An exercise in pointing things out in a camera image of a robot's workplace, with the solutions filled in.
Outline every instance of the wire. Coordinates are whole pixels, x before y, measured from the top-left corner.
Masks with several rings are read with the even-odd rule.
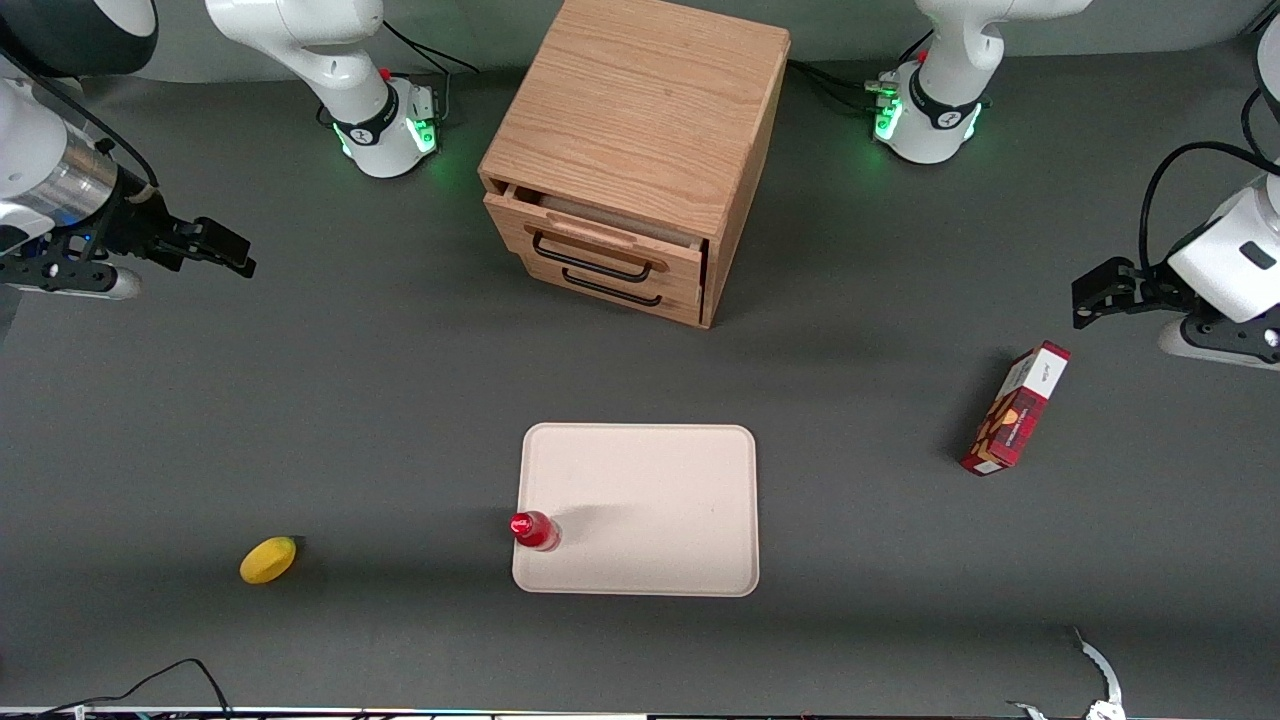
[[[84,700],[78,700],[76,702],[68,702],[67,705],[59,705],[58,707],[51,707],[51,708],[49,708],[49,710],[46,710],[46,711],[36,715],[36,717],[45,717],[45,716],[49,716],[49,715],[58,715],[59,712],[65,712],[68,710],[72,710],[73,707],[79,707],[82,705],[97,705],[97,703],[101,703],[101,702],[116,702],[116,701],[122,701],[122,700],[129,697],[131,694],[133,694],[134,692],[137,692],[137,689],[141,688],[142,685],[150,683],[151,680],[159,678],[160,675],[164,675],[169,670],[173,670],[174,667],[178,667],[179,665],[186,665],[187,662],[191,662],[196,667],[200,667],[200,671],[205,674],[205,678],[209,680],[210,687],[214,688],[214,694],[218,696],[218,706],[221,707],[221,710],[223,710],[223,717],[225,717],[227,720],[230,720],[230,717],[232,717],[232,706],[230,706],[229,702],[227,702],[227,696],[223,694],[223,688],[218,685],[218,680],[214,679],[214,675],[209,671],[209,667],[205,667],[205,664],[201,662],[196,657],[187,657],[187,659],[179,660],[178,662],[174,662],[173,665],[169,665],[168,667],[165,667],[163,670],[156,670],[155,673],[152,673],[152,674],[147,675],[146,678],[142,678],[141,680],[138,680],[132,688],[124,691],[123,694],[87,697]]]
[[[404,33],[402,33],[401,31],[398,31],[394,27],[392,27],[392,23],[389,23],[387,20],[383,20],[383,26],[385,26],[387,29],[389,29],[392,32],[392,35],[394,35],[396,37],[401,38],[401,41],[404,42],[406,45],[410,45],[412,47],[420,47],[422,50],[426,50],[428,53],[431,53],[433,55],[439,55],[439,56],[444,58],[445,60],[449,60],[452,63],[457,63],[457,64],[462,65],[463,68],[466,68],[466,69],[468,69],[468,70],[471,70],[471,72],[474,72],[476,74],[480,73],[480,68],[472,65],[471,63],[467,63],[466,60],[460,60],[460,59],[454,58],[453,55],[449,55],[448,53],[440,53],[439,50],[436,50],[434,47],[422,45],[421,42],[416,41],[416,40],[413,40],[411,37],[406,37]]]
[[[1262,88],[1254,90],[1249,99],[1244,101],[1244,106],[1240,108],[1240,132],[1244,133],[1244,141],[1249,143],[1249,150],[1253,150],[1256,155],[1266,158],[1262,149],[1258,146],[1258,141],[1253,137],[1253,105],[1262,97]]]
[[[1178,160],[1179,158],[1181,158],[1188,152],[1192,152],[1193,150],[1213,150],[1216,152],[1222,152],[1233,158],[1244,160],[1245,163],[1253,165],[1254,168],[1258,168],[1260,170],[1271,174],[1280,174],[1280,165],[1276,165],[1275,163],[1267,160],[1262,155],[1256,155],[1243,147],[1236,147],[1235,145],[1228,145],[1226,142],[1217,142],[1212,140],[1206,140],[1201,142],[1188,142],[1187,145],[1178,147],[1176,150],[1166,155],[1164,160],[1161,160],[1160,165],[1156,168],[1156,172],[1152,173],[1151,176],[1151,182],[1147,183],[1147,192],[1146,195],[1143,195],[1142,199],[1142,214],[1138,217],[1138,263],[1142,265],[1143,278],[1146,278],[1151,283],[1152,288],[1155,288],[1156,291],[1156,296],[1160,300],[1164,300],[1164,291],[1160,288],[1158,282],[1153,282],[1155,278],[1152,278],[1151,274],[1151,256],[1148,254],[1148,233],[1149,233],[1148,222],[1151,219],[1151,204],[1152,200],[1155,200],[1156,197],[1156,188],[1160,186],[1160,179],[1165,177],[1165,173],[1169,170],[1169,167],[1172,165],[1175,160]]]
[[[809,81],[814,85],[814,87],[826,92],[832,100],[840,102],[846,108],[852,108],[854,110],[863,110],[863,111],[870,108],[869,105],[854,102],[852,100],[841,96],[835,90],[828,87],[826,83],[831,83],[838,87],[858,88],[858,90],[863,88],[861,85],[855,85],[850,81],[837,78],[831,73],[819,70],[818,68],[810,65],[809,63],[801,63],[800,60],[787,60],[787,67],[800,72],[800,74],[809,78]]]
[[[915,41],[915,45],[913,45],[913,46],[908,47],[906,50],[904,50],[902,54],[897,56],[897,61],[899,63],[905,63],[906,59],[911,56],[911,53],[915,53],[915,49],[919,47],[919,46],[922,46],[922,45],[924,45],[924,41],[928,40],[928,38],[931,38],[931,37],[933,37],[933,29],[932,28],[929,29],[929,32],[927,32],[923,36],[920,36],[920,38]]]
[[[150,195],[150,192],[155,192],[155,190],[157,190],[160,187],[160,181],[156,178],[156,173],[155,173],[154,169],[151,169],[151,164],[147,163],[147,159],[143,158],[142,154],[138,152],[137,149],[133,147],[133,145],[131,145],[128,140],[124,140],[123,137],[120,137],[120,135],[118,132],[115,132],[114,129],[111,129],[111,126],[104,123],[93,113],[90,113],[88,109],[86,109],[83,105],[81,105],[76,100],[73,100],[70,95],[67,95],[65,92],[63,92],[63,90],[60,87],[58,87],[58,83],[50,82],[47,78],[41,77],[40,74],[32,72],[29,68],[27,68],[27,65],[24,65],[20,60],[18,60],[17,58],[14,58],[13,54],[10,54],[4,47],[0,47],[0,55],[3,55],[5,60],[9,60],[9,63],[12,63],[13,67],[18,68],[19,72],[27,74],[27,77],[29,77],[32,82],[35,82],[36,85],[38,85],[40,87],[42,87],[45,90],[45,92],[49,92],[54,97],[61,100],[70,109],[73,109],[77,113],[79,113],[84,119],[87,119],[88,122],[93,123],[93,127],[96,127],[97,129],[100,129],[104,133],[106,133],[106,136],[110,137],[111,140],[114,140],[116,145],[119,145],[120,147],[123,147],[124,151],[129,154],[129,156],[132,156],[134,160],[137,160],[138,167],[141,167],[142,172],[147,176],[147,184],[151,186],[150,191],[147,188],[143,188],[142,192],[140,192],[138,195],[143,195],[143,193]]]
[[[812,77],[829,82],[831,85],[838,85],[840,87],[847,87],[850,90],[863,90],[863,83],[836,77],[828,73],[827,70],[822,70],[815,65],[810,65],[809,63],[801,63],[800,60],[787,60],[787,65]]]
[[[421,56],[426,61],[431,63],[433,65],[436,67],[436,69],[439,69],[442,73],[444,73],[444,108],[440,110],[440,122],[443,123],[444,120],[449,119],[449,108],[452,106],[451,97],[453,95],[453,73],[449,72],[448,68],[445,68],[444,65],[442,65],[435,58],[428,55],[428,53],[434,53],[435,55],[439,55],[440,58],[444,58],[445,60],[449,60],[452,63],[457,63],[457,64],[460,64],[460,65],[462,65],[462,67],[467,68],[468,70],[471,70],[474,73],[477,73],[477,74],[480,73],[480,68],[472,65],[471,63],[467,63],[466,60],[460,60],[460,59],[454,58],[453,55],[449,55],[448,53],[440,53],[439,50],[435,50],[434,47],[429,47],[426,45],[422,45],[421,42],[416,41],[416,40],[406,36],[403,32],[396,29],[396,27],[392,26],[387,20],[383,20],[383,26],[385,26],[387,29],[390,31],[390,33],[394,35],[401,42],[403,42],[404,45],[407,45],[410,50],[412,50],[413,53],[417,53],[419,56]]]

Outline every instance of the gray table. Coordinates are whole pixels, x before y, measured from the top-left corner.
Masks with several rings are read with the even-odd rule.
[[[1248,55],[1010,60],[940,168],[790,76],[710,332],[506,252],[474,169],[515,76],[461,85],[443,154],[389,182],[301,83],[99,87],[172,209],[248,236],[260,272],[23,300],[0,354],[0,698],[196,655],[238,705],[1078,715],[1101,693],[1057,628],[1079,623],[1132,715],[1276,716],[1277,378],[1160,354],[1165,318],[1078,333],[1069,313],[1075,275],[1132,254],[1164,154],[1238,138]],[[1252,173],[1184,163],[1161,246]],[[1075,355],[1024,465],[968,475],[1009,360],[1046,338]],[[518,591],[502,519],[545,420],[751,428],[759,589]],[[273,534],[308,556],[244,585]],[[138,701],[211,698],[191,673]]]

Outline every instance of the black metal handle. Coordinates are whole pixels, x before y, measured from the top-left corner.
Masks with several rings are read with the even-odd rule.
[[[568,274],[568,268],[561,268],[561,275],[564,277],[564,282],[570,284],[576,284],[577,287],[585,287],[586,290],[600,292],[608,295],[609,297],[617,297],[618,300],[626,300],[627,302],[635,302],[636,305],[644,305],[645,307],[657,307],[662,302],[662,296],[654,299],[640,297],[639,295],[631,295],[628,292],[622,292],[621,290],[613,290],[612,287],[604,287],[603,284],[595,284],[590,281],[584,281],[582,278],[575,278]]]
[[[534,232],[534,252],[541,255],[543,258],[547,258],[548,260],[556,260],[557,263],[563,263],[566,265],[572,265],[575,268],[582,270],[590,270],[593,273],[600,273],[602,275],[628,283],[644,282],[645,279],[649,278],[649,270],[653,269],[652,263],[645,263],[644,269],[632,275],[631,273],[623,273],[622,270],[614,270],[613,268],[605,268],[604,265],[596,265],[595,263],[579,260],[577,258],[556,252],[554,250],[547,250],[545,247],[543,247],[543,231]]]

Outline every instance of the cabinet top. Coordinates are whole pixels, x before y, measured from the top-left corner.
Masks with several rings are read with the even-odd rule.
[[[659,0],[564,0],[480,172],[718,237],[790,45]]]

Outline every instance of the cable connector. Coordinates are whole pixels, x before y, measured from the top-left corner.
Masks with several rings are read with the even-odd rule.
[[[863,83],[863,90],[867,92],[874,92],[876,95],[893,97],[897,95],[897,83],[887,79],[869,79]]]

